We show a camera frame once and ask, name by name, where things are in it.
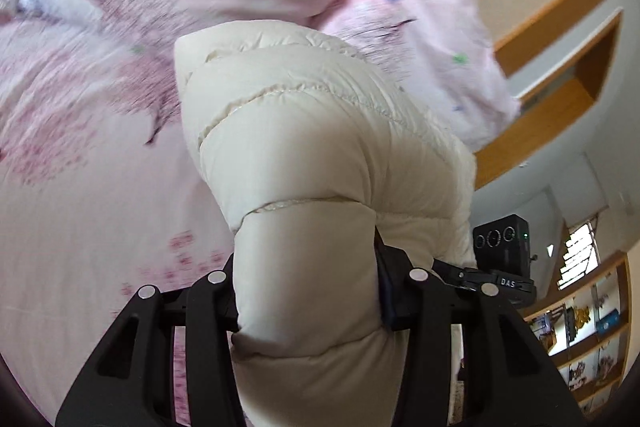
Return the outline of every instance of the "black clamp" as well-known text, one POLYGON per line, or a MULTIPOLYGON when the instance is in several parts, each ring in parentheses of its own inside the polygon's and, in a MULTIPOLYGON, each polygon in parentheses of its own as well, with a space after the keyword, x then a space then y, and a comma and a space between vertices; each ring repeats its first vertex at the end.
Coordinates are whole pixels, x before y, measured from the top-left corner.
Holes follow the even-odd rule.
MULTIPOLYGON (((374 249, 383 323, 391 331, 410 330, 392 427, 447 425, 455 324, 462 325, 465 346, 460 426, 585 425, 564 380, 503 296, 503 287, 449 268, 463 283, 445 284, 415 268, 377 232, 374 249)), ((190 288, 164 294, 154 286, 140 288, 85 363, 56 427, 178 427, 172 385, 178 326, 186 326, 191 425, 246 427, 226 336, 238 331, 232 272, 233 256, 223 271, 190 288)))
POLYGON ((483 284, 494 284, 500 288, 502 296, 516 308, 531 306, 536 301, 536 285, 526 277, 500 270, 460 268, 438 259, 434 259, 432 269, 451 286, 480 291, 483 284))

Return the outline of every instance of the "white puffer jacket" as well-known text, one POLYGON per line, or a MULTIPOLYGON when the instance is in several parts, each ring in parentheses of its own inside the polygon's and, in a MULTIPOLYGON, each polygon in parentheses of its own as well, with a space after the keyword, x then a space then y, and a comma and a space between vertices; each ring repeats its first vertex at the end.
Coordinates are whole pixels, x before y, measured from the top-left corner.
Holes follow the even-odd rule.
POLYGON ((257 427, 388 427, 406 335, 378 307, 374 227, 473 263, 473 156, 337 38, 233 22, 175 46, 187 144, 236 233, 233 336, 257 427))

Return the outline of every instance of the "camera lens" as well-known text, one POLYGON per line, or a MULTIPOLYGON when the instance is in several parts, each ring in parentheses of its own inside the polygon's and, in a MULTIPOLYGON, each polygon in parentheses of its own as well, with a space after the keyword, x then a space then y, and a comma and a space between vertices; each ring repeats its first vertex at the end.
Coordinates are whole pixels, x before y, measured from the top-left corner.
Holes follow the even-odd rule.
POLYGON ((486 235, 486 243, 492 248, 500 245, 500 232, 498 232, 498 230, 489 232, 486 235))
POLYGON ((502 232, 502 237, 507 243, 513 241, 516 237, 516 231, 513 230, 513 227, 507 227, 504 229, 504 232, 502 232))

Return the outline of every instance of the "wooden shelf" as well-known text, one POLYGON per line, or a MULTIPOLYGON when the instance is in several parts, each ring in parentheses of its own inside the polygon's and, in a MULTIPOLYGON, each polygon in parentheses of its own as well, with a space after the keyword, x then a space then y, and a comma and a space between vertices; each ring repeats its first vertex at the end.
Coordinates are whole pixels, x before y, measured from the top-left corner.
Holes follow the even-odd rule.
MULTIPOLYGON (((612 386, 611 386, 611 394, 614 394, 617 389, 620 387, 620 382, 622 382, 622 378, 620 378, 618 381, 615 381, 612 386)), ((602 409, 605 405, 607 404, 607 402, 605 402, 604 404, 602 404, 600 407, 596 407, 596 409, 591 409, 591 411, 589 411, 589 413, 586 415, 587 418, 590 421, 593 421, 594 418, 596 418, 596 416, 598 415, 598 413, 600 412, 600 409, 602 409)))
MULTIPOLYGON (((620 293, 620 310, 626 314, 629 323, 631 323, 631 285, 629 281, 629 259, 626 258, 623 264, 620 264, 618 270, 618 292, 620 293)), ((629 360, 629 346, 631 340, 631 334, 623 335, 620 338, 620 353, 622 353, 623 360, 625 361, 625 370, 629 363, 634 363, 635 360, 629 360)))
POLYGON ((589 272, 575 283, 570 284, 564 290, 560 290, 559 292, 552 293, 551 295, 540 299, 540 301, 533 304, 533 306, 521 310, 520 313, 522 314, 525 322, 530 322, 547 311, 558 308, 558 306, 562 306, 565 301, 574 297, 580 290, 595 284, 599 279, 606 276, 607 273, 615 270, 618 266, 624 265, 625 263, 626 252, 619 250, 607 257, 595 270, 589 272))
POLYGON ((580 403, 585 400, 590 399, 595 396, 597 393, 606 389, 607 387, 614 385, 615 383, 622 380, 622 371, 625 367, 625 361, 620 360, 614 367, 611 369, 611 372, 604 380, 601 385, 598 385, 597 380, 591 380, 589 383, 582 386, 580 389, 576 389, 573 391, 574 398, 576 402, 580 403))
POLYGON ((551 357, 551 360, 558 369, 566 367, 571 363, 577 362, 588 354, 593 353, 593 351, 600 349, 612 338, 627 331, 629 326, 628 312, 624 311, 620 317, 620 322, 607 331, 606 334, 600 336, 597 333, 593 333, 583 341, 560 351, 560 353, 556 353, 551 357))
POLYGON ((520 165, 593 107, 609 73, 621 20, 619 13, 558 70, 523 95, 523 103, 536 97, 535 104, 476 153, 476 190, 520 165))

